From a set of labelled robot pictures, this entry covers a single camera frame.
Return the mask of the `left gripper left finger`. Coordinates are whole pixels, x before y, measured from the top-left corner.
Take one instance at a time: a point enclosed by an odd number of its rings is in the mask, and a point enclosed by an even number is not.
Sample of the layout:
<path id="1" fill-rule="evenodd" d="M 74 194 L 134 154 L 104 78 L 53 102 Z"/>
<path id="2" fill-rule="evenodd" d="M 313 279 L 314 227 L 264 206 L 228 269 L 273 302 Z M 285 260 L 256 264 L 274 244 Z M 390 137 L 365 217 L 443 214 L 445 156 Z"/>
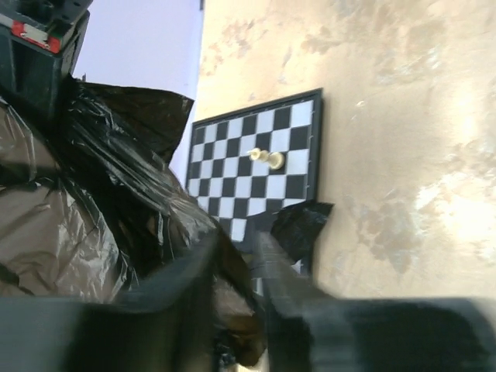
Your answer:
<path id="1" fill-rule="evenodd" d="M 3 371 L 211 371 L 218 236 L 114 302 L 1 300 Z"/>

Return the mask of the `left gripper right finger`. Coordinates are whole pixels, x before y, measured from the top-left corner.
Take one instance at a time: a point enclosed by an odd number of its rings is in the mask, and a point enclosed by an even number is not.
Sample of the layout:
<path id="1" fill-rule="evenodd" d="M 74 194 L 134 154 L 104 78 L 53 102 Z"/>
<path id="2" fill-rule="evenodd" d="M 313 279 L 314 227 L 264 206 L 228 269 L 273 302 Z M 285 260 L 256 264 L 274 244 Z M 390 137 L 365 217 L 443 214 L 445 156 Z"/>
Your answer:
<path id="1" fill-rule="evenodd" d="M 294 270 L 270 234 L 256 248 L 270 370 L 495 369 L 493 301 L 337 298 Z"/>

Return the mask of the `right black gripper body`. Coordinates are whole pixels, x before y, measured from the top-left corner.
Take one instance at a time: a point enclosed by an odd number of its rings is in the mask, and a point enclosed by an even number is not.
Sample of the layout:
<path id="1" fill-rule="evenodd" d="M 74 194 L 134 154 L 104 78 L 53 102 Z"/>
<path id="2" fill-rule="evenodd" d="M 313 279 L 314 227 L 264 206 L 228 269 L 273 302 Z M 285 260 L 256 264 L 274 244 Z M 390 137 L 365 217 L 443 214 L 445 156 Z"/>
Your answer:
<path id="1" fill-rule="evenodd" d="M 91 0 L 1 2 L 1 97 L 52 120 L 88 27 Z"/>

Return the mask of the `black trash bag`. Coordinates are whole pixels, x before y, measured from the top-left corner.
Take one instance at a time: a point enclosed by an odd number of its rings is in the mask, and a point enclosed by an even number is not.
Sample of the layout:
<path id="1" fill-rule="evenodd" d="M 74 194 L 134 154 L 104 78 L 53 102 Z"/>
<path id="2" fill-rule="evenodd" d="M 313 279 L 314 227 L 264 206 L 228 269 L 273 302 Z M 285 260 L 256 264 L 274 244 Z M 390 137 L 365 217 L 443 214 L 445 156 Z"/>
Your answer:
<path id="1" fill-rule="evenodd" d="M 73 80 L 47 131 L 1 103 L 1 300 L 112 303 L 216 233 L 211 371 L 223 357 L 250 365 L 267 354 L 257 235 L 270 234 L 291 267 L 308 262 L 332 205 L 284 207 L 239 251 L 162 157 L 190 108 L 168 91 Z"/>

